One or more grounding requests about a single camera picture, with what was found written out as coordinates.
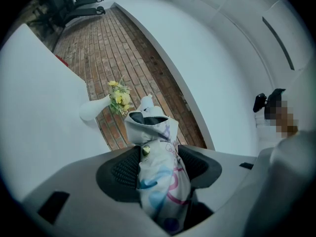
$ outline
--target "white vase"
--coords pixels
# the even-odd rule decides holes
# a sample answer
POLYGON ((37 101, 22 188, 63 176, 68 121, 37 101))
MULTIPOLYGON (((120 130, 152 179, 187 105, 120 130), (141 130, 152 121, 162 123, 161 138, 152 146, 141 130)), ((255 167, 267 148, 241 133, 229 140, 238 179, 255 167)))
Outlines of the white vase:
POLYGON ((79 109, 79 116, 85 121, 95 119, 99 113, 110 104, 110 95, 107 95, 105 98, 99 100, 84 103, 79 109))

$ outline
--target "metal button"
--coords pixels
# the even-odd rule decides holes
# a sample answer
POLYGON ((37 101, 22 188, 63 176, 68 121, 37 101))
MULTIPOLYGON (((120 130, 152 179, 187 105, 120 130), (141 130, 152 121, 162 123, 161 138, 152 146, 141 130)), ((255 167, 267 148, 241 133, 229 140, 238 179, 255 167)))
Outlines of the metal button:
POLYGON ((150 153, 150 147, 148 145, 143 147, 143 156, 147 156, 150 153))

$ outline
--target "flower bouquet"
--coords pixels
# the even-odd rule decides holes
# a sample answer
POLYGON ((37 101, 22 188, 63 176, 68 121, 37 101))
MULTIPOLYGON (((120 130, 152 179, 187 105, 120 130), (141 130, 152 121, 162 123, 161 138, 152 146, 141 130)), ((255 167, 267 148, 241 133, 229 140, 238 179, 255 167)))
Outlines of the flower bouquet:
POLYGON ((110 109, 115 114, 122 114, 123 116, 128 113, 128 109, 134 107, 131 104, 130 90, 131 88, 122 85, 122 79, 119 82, 110 81, 110 109))

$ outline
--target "brick floor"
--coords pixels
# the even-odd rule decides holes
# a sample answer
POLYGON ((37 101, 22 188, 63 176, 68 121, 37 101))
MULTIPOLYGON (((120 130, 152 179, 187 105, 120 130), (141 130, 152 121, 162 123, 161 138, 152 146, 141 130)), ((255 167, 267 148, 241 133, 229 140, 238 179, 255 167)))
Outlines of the brick floor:
MULTIPOLYGON (((179 121, 178 144, 206 148, 205 142, 183 95, 169 69, 142 32, 118 8, 102 16, 85 17, 67 27, 55 54, 87 83, 89 98, 108 94, 108 81, 123 75, 132 88, 137 108, 140 99, 153 95, 154 104, 179 121)), ((105 108, 97 117, 104 139, 112 150, 125 148, 127 139, 123 118, 105 108)))

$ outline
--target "red object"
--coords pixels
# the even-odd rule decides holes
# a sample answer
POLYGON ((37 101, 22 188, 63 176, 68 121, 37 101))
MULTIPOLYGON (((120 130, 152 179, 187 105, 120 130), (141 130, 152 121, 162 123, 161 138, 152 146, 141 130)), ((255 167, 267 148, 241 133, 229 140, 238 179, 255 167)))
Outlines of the red object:
POLYGON ((65 62, 62 58, 60 58, 58 55, 55 55, 62 63, 64 63, 68 67, 68 63, 65 62))

